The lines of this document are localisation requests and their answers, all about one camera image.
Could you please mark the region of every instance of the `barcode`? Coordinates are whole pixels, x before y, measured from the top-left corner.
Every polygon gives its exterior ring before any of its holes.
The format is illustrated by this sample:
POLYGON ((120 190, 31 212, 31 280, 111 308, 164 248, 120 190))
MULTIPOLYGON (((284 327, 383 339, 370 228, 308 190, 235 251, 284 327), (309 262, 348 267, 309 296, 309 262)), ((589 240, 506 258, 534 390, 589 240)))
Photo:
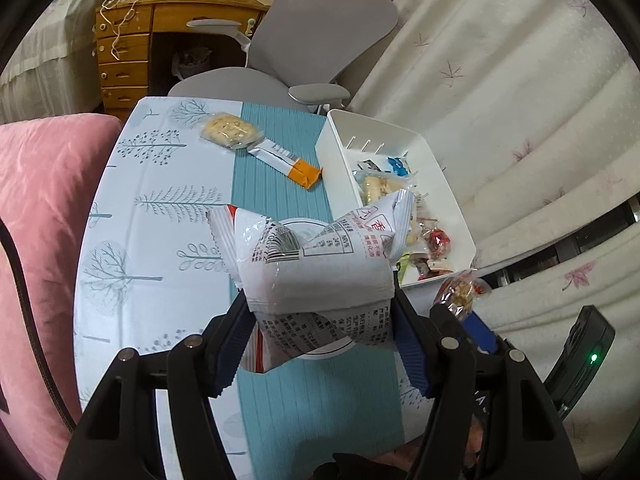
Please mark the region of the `barcode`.
POLYGON ((300 259, 300 244, 296 235, 284 226, 277 226, 267 236, 264 262, 288 262, 300 259))

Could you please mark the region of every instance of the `gray chair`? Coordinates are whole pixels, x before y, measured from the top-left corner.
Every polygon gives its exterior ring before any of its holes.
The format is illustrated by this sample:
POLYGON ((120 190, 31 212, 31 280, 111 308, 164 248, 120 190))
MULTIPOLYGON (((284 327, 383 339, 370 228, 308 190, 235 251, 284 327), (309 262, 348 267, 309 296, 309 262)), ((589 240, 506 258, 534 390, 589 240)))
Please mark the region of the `gray chair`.
POLYGON ((275 0, 250 41, 237 22, 188 25, 234 38, 248 53, 242 67, 210 70, 179 82, 170 96, 228 99, 305 112, 349 97, 336 76, 398 22, 390 0, 275 0))

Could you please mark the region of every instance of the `chair backrest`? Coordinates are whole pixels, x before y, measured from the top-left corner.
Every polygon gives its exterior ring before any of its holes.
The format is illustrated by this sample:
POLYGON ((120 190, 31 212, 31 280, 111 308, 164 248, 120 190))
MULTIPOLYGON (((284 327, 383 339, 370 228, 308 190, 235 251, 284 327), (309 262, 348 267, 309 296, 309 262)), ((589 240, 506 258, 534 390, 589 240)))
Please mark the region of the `chair backrest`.
POLYGON ((397 22, 390 0, 275 0, 247 66, 289 87, 329 83, 397 22))

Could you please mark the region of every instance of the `chair seat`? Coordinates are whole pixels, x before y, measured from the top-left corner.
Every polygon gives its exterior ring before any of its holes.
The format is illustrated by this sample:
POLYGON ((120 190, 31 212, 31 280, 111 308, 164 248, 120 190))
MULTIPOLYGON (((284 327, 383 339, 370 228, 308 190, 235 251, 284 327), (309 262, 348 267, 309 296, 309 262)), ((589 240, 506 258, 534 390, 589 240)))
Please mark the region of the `chair seat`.
POLYGON ((309 111, 306 105, 290 97, 289 88, 284 83, 264 72, 239 66, 218 68, 188 77, 171 88, 169 96, 226 99, 309 111))

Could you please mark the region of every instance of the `pink cushion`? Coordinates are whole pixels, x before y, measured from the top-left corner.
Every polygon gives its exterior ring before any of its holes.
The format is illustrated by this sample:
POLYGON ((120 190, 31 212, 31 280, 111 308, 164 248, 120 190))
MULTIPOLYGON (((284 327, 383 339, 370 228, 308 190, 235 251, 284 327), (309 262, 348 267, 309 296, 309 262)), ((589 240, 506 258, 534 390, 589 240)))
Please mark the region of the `pink cushion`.
MULTIPOLYGON (((0 216, 14 238, 47 362, 76 420, 76 267, 100 176, 122 125, 79 114, 0 126, 0 216)), ((0 419, 29 464, 54 480, 69 440, 40 377, 0 251, 0 419)))

